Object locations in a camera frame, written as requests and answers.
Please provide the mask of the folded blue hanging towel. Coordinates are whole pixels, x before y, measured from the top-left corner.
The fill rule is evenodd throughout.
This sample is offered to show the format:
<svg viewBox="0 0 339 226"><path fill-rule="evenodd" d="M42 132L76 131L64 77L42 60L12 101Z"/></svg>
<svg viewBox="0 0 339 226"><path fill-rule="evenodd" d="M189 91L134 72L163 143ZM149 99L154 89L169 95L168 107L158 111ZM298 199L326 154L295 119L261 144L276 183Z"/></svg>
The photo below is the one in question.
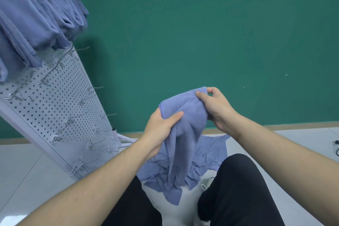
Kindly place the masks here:
<svg viewBox="0 0 339 226"><path fill-rule="evenodd" d="M61 11L74 25L73 28L67 31L66 38L74 41L87 27L88 10L83 5L81 0L54 0L60 7Z"/></svg>
<svg viewBox="0 0 339 226"><path fill-rule="evenodd" d="M6 68L5 62L0 56L0 82L6 81L8 78L8 70Z"/></svg>
<svg viewBox="0 0 339 226"><path fill-rule="evenodd" d="M43 15L47 16L47 21L52 23L52 28L58 31L55 48L65 49L71 46L70 38L75 29L74 23L62 11L60 5L55 0L36 0L43 9Z"/></svg>
<svg viewBox="0 0 339 226"><path fill-rule="evenodd" d="M58 31L43 15L36 0L0 0L0 10L12 21L34 50L55 48Z"/></svg>
<svg viewBox="0 0 339 226"><path fill-rule="evenodd" d="M0 56L8 70L8 78L15 77L28 67L42 67L42 60L36 51L2 10L0 10Z"/></svg>

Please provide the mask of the person's left hand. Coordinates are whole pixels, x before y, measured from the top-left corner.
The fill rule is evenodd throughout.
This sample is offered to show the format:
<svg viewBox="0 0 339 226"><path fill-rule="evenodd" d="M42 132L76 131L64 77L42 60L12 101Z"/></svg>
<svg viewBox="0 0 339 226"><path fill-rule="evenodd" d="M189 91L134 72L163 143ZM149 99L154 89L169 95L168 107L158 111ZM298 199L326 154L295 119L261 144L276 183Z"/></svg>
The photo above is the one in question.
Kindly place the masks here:
<svg viewBox="0 0 339 226"><path fill-rule="evenodd" d="M170 134L172 128L164 128L162 126L162 121L163 117L161 114L161 110L158 107L155 112L150 116L143 135L141 136L141 138L139 138L139 140L142 141L142 144L147 146L147 148L150 150L146 157L146 160L151 159L159 153L162 143Z"/></svg>

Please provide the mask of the person's left forearm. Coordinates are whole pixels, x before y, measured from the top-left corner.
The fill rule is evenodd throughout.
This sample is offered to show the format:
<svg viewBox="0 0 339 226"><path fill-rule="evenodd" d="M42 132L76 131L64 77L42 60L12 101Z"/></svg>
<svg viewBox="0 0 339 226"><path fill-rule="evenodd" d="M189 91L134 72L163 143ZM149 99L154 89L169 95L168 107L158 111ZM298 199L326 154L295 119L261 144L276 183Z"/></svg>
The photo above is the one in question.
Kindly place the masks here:
<svg viewBox="0 0 339 226"><path fill-rule="evenodd" d="M100 226L140 167L161 144L140 138L87 177L35 209L16 226Z"/></svg>

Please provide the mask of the person's right leg black trousers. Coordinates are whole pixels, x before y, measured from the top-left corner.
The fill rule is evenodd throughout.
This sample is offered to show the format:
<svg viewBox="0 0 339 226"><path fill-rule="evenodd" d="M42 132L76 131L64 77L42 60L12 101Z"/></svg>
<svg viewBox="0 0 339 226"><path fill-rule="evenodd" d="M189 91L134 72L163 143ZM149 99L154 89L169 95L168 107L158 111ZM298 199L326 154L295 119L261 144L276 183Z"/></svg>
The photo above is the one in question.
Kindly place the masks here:
<svg viewBox="0 0 339 226"><path fill-rule="evenodd" d="M210 226L285 226L255 163L234 154L198 199L197 216Z"/></svg>

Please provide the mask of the pile of crumpled blue towels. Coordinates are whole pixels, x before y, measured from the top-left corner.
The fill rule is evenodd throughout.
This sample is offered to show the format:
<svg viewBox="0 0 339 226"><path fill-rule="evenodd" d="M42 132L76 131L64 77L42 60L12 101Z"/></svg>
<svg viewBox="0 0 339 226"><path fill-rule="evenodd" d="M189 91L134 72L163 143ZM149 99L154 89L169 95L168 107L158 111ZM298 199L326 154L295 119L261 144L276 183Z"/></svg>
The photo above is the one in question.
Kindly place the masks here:
<svg viewBox="0 0 339 226"><path fill-rule="evenodd" d="M179 150L177 157L170 155L163 142L159 153L144 163L137 177L147 187L163 193L167 202L178 206L182 187L192 190L208 170L218 171L227 158L226 140L229 138L229 135L200 136L191 146L193 157L190 159L186 151Z"/></svg>

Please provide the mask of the person's right hand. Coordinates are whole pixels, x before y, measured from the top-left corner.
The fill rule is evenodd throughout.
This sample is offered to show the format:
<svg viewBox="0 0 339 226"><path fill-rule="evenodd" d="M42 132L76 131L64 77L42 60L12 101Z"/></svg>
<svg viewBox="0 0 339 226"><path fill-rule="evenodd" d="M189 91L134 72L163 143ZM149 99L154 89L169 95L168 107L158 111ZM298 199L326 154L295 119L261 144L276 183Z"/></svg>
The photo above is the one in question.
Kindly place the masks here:
<svg viewBox="0 0 339 226"><path fill-rule="evenodd" d="M241 136L243 116L236 112L226 97L216 87L207 87L207 94L213 97L213 108L207 109L209 120L222 132L235 140Z"/></svg>

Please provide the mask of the person's right forearm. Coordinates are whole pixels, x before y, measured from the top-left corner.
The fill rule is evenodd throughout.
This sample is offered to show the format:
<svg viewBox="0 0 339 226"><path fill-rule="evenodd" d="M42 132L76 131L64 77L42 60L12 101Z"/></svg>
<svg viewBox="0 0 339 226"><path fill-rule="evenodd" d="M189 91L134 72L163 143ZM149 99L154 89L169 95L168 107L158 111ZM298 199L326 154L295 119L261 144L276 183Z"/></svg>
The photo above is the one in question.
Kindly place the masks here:
<svg viewBox="0 0 339 226"><path fill-rule="evenodd" d="M236 114L235 140L299 205L339 226L339 163Z"/></svg>

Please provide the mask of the person's left leg black trousers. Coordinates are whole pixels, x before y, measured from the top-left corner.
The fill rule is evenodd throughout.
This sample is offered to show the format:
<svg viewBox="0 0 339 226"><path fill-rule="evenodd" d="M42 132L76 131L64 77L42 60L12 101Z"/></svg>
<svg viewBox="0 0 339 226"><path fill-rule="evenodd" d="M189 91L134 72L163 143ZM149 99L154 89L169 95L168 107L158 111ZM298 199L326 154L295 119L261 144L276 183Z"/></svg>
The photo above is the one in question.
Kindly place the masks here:
<svg viewBox="0 0 339 226"><path fill-rule="evenodd" d="M162 226L162 216L135 176L101 226Z"/></svg>

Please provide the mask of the blue microfibre towel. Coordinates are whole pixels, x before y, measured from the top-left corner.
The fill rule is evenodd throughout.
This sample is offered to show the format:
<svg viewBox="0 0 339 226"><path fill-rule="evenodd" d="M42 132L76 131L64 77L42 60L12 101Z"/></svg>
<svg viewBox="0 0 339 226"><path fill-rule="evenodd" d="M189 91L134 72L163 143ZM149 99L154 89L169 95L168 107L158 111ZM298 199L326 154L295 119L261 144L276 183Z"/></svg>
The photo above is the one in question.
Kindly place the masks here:
<svg viewBox="0 0 339 226"><path fill-rule="evenodd" d="M178 188L185 183L192 164L196 145L206 123L208 112L196 92L207 93L206 87L193 89L162 101L159 109L163 119L183 112L183 116L172 126L164 146L168 155L167 179L163 182L163 192Z"/></svg>

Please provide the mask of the person's leg black trousers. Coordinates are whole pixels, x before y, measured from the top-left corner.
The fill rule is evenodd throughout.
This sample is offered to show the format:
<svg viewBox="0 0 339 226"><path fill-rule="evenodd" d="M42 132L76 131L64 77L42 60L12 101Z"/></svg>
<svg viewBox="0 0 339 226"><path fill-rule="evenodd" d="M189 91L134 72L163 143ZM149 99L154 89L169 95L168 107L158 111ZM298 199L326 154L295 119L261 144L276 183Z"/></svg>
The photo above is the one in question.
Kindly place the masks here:
<svg viewBox="0 0 339 226"><path fill-rule="evenodd" d="M162 226L162 216L135 176L101 226Z"/></svg>
<svg viewBox="0 0 339 226"><path fill-rule="evenodd" d="M210 226L285 226L255 163L234 154L198 199L197 216Z"/></svg>

